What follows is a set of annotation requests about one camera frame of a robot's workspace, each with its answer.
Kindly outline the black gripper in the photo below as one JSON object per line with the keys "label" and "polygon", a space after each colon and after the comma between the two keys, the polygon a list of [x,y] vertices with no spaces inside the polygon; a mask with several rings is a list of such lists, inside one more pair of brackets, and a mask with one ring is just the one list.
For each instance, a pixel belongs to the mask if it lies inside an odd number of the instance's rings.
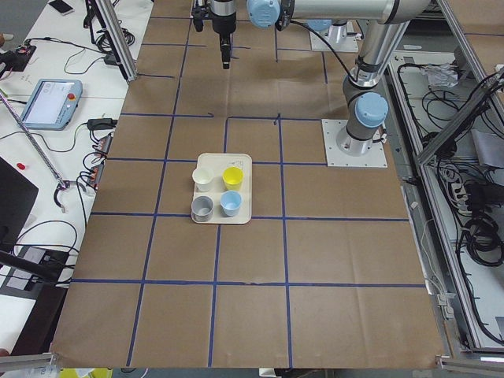
{"label": "black gripper", "polygon": [[219,34],[223,69],[230,69],[232,40],[229,34],[236,30],[236,7],[233,0],[195,1],[191,16],[196,32],[202,32],[203,21],[211,20],[213,30]]}

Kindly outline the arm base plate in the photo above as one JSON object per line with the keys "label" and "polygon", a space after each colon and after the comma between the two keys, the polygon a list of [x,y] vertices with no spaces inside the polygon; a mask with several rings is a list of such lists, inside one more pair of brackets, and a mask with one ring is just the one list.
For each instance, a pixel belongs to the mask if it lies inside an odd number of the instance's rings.
{"label": "arm base plate", "polygon": [[347,120],[321,120],[326,162],[328,167],[340,168],[378,168],[387,167],[384,144],[375,139],[375,131],[368,141],[352,139],[347,133]]}
{"label": "arm base plate", "polygon": [[[348,21],[346,26],[331,25],[324,30],[317,31],[317,33],[338,53],[358,52],[358,41],[361,39],[361,33],[354,30],[351,21]],[[309,33],[309,37],[312,51],[331,51],[327,44],[312,32]]]}

